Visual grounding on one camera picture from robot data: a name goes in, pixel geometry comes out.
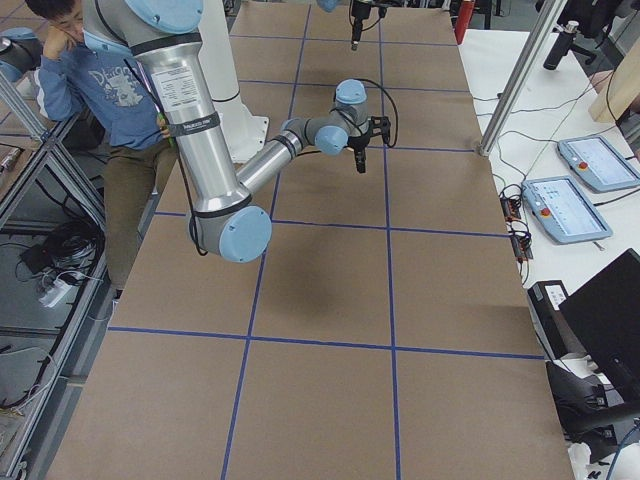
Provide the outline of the seated person's hand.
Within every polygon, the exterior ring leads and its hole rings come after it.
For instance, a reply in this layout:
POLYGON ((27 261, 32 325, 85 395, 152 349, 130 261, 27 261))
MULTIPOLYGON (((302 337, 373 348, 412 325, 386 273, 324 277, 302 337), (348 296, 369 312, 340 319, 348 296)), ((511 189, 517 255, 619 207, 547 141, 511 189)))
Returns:
POLYGON ((43 56, 49 60, 58 60, 64 51, 75 47, 76 40, 69 33, 50 25, 43 46, 43 56))

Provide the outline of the black monitor arm base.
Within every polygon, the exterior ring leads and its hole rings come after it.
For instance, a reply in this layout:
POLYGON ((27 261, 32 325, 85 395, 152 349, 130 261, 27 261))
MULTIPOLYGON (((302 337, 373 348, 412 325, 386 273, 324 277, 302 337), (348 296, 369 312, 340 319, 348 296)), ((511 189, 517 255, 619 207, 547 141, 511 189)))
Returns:
POLYGON ((589 463, 604 461, 639 419, 639 399, 623 397, 597 377, 579 378, 553 362, 546 363, 546 373, 565 439, 586 444, 589 463))

